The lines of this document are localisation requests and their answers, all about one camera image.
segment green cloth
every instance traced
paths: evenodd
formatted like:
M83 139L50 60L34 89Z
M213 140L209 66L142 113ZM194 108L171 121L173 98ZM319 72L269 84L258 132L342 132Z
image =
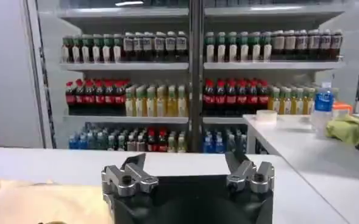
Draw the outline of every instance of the green cloth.
M359 145L359 118L345 115L330 121L325 134L357 146Z

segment shelf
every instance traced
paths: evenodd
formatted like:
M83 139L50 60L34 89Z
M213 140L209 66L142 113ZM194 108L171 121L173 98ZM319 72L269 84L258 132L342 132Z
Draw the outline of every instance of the shelf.
M322 71L342 68L344 62L227 62L204 63L205 69L224 70L311 70Z
M204 124L245 124L242 117L203 117Z
M186 124L188 117L64 116L64 121L68 120L119 124Z
M188 63L110 63L110 64L67 64L62 69L70 71L115 71L115 70L186 70Z

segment white tabletop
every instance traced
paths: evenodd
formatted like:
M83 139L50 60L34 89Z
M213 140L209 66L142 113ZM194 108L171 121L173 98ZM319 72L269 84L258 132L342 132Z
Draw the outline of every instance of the white tabletop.
M120 166L137 152L0 148L0 178L63 184L101 184L104 166ZM346 223L282 158L249 155L257 165L275 167L273 223ZM144 170L151 175L228 174L224 155L148 153Z
M278 116L262 124L244 116L251 131L273 154L282 156L350 223L359 223L359 151L339 140L316 137L308 116Z

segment plastic bottle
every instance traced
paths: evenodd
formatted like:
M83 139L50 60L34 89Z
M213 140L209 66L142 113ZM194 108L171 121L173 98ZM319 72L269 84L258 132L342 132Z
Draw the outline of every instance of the plastic bottle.
M319 136L324 136L328 121L332 119L333 95L329 89L321 88L315 97L315 109L310 120L312 128Z

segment beige cloth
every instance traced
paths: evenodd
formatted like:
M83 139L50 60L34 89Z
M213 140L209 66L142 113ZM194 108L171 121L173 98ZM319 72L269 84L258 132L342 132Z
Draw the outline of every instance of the beige cloth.
M100 187L0 180L0 224L111 223Z

